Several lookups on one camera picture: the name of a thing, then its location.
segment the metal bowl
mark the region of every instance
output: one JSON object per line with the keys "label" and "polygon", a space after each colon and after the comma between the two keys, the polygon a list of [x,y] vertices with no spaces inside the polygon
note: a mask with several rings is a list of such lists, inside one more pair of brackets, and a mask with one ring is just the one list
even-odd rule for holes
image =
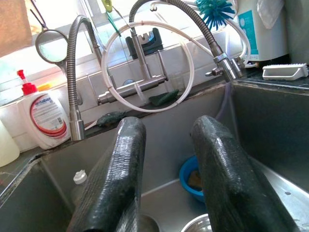
{"label": "metal bowl", "polygon": [[160,232],[160,228],[158,223],[152,217],[141,214],[139,232]]}
{"label": "metal bowl", "polygon": [[203,214],[190,221],[181,232],[212,232],[208,214]]}

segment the sink basin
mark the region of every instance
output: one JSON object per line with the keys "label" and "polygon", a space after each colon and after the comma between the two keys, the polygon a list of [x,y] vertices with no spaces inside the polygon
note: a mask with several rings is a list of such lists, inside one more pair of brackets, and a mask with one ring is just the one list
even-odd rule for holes
{"label": "sink basin", "polygon": [[[242,94],[247,96],[249,92],[242,90],[241,88],[245,87],[241,84],[236,87],[238,88],[240,90],[236,93],[235,104],[248,104]],[[286,93],[277,94],[286,98]],[[157,221],[162,232],[179,232],[189,221],[207,213],[205,205],[181,187],[178,172],[181,165],[194,154],[189,134],[193,122],[202,115],[215,116],[223,96],[224,86],[211,87],[192,96],[176,108],[142,118],[147,129],[147,142],[141,213]],[[225,111],[221,122],[239,136],[243,147],[256,159],[298,226],[305,231],[309,226],[309,195],[306,192],[308,189],[305,188],[306,182],[297,179],[298,170],[295,164],[292,183],[289,181],[292,171],[285,168],[282,162],[278,161],[280,165],[275,165],[270,157],[263,157],[260,148],[259,152],[252,150],[253,142],[246,138],[246,134],[252,134],[248,122],[253,120],[256,111],[247,107],[245,111],[242,107],[235,108],[238,127],[231,105]],[[70,146],[34,154],[37,158],[32,159],[0,195],[0,230],[66,231],[74,211],[71,199],[75,185],[74,174],[81,169],[89,173],[108,148],[115,133],[115,129],[97,133]],[[271,152],[276,154],[276,147],[273,146],[271,149]]]}

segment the red bottle cap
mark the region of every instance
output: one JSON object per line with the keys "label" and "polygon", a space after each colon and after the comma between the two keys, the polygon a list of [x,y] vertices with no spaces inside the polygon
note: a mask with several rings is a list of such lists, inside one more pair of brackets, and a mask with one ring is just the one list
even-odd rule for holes
{"label": "red bottle cap", "polygon": [[27,82],[26,77],[24,75],[24,70],[18,70],[17,75],[26,83],[23,84],[23,87],[21,88],[24,92],[24,95],[29,95],[31,93],[37,92],[37,87],[32,84],[31,82]]}

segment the small white bottle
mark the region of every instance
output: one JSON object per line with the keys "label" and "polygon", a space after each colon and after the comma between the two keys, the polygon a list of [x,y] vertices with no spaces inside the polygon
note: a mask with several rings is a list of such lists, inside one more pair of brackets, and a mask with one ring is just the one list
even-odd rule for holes
{"label": "small white bottle", "polygon": [[13,162],[19,157],[19,148],[0,121],[0,167]]}
{"label": "small white bottle", "polygon": [[80,170],[79,172],[77,172],[75,174],[75,176],[73,178],[76,186],[73,188],[73,190],[71,192],[71,197],[72,197],[72,202],[75,206],[77,206],[81,201],[81,197],[82,197],[84,189],[85,189],[87,178],[88,178],[88,176],[87,176],[85,170]]}
{"label": "small white bottle", "polygon": [[23,99],[18,103],[28,134],[43,149],[58,146],[70,138],[69,119],[57,98],[38,92],[27,82],[23,70],[17,74],[24,81]]}

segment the blue bowl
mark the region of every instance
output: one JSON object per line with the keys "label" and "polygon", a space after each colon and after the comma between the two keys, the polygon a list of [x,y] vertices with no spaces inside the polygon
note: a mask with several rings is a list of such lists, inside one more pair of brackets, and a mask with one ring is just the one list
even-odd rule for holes
{"label": "blue bowl", "polygon": [[192,156],[182,165],[182,168],[180,169],[180,172],[179,172],[180,183],[182,187],[185,190],[187,190],[193,197],[195,197],[200,202],[205,203],[203,192],[196,191],[195,189],[191,188],[187,184],[191,172],[195,170],[198,170],[197,157]]}

